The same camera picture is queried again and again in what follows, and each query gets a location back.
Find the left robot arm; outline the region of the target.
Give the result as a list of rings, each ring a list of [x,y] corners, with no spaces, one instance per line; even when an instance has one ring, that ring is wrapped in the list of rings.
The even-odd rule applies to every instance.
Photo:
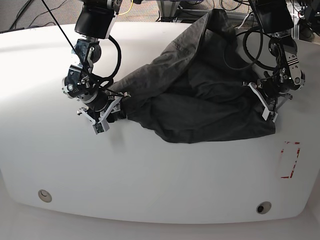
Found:
[[[284,0],[251,0],[249,4],[257,26],[244,34],[243,49],[252,62],[265,72],[256,83],[251,82],[248,86],[263,105],[262,118],[275,121],[277,111],[283,105],[278,98],[282,97],[284,101],[291,99],[289,91],[299,90],[305,84],[305,74],[301,71],[297,56],[298,47],[291,35],[294,22]],[[266,66],[258,57],[250,56],[247,39],[252,32],[269,37],[268,49],[275,57],[275,67]]]

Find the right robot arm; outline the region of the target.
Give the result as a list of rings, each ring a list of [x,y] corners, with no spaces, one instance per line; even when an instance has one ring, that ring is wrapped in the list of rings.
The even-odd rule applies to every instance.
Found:
[[[122,1],[120,0],[85,0],[81,13],[75,25],[75,32],[79,38],[72,48],[73,62],[67,76],[62,81],[63,93],[71,98],[83,102],[87,107],[87,114],[98,121],[111,106],[114,100],[123,97],[123,93],[109,90],[114,83],[122,60],[121,48],[110,35],[111,29],[119,14]],[[94,63],[101,55],[100,40],[108,39],[116,47],[116,67],[107,77],[93,73]]]

